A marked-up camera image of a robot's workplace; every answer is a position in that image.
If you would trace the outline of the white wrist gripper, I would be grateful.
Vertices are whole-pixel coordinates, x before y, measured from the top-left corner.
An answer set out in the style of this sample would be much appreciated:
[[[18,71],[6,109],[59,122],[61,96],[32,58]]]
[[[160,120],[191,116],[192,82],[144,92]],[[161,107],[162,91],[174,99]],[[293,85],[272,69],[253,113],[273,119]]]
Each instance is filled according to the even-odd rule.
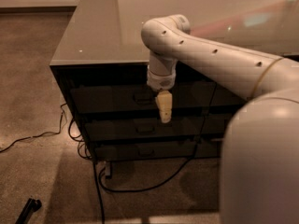
[[[171,74],[167,76],[156,75],[150,67],[147,69],[147,85],[154,91],[160,91],[155,97],[156,105],[159,109],[159,115],[162,123],[168,123],[172,117],[173,97],[169,92],[176,80],[176,70],[172,69]]]

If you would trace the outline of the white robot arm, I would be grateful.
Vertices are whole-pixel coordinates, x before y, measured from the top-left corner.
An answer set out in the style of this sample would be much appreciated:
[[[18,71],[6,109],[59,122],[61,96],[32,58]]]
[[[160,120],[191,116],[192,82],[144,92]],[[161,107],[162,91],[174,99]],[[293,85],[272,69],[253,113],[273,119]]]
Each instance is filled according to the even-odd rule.
[[[177,62],[246,100],[222,141],[221,224],[299,224],[297,62],[192,36],[182,15],[146,21],[141,37],[164,122]]]

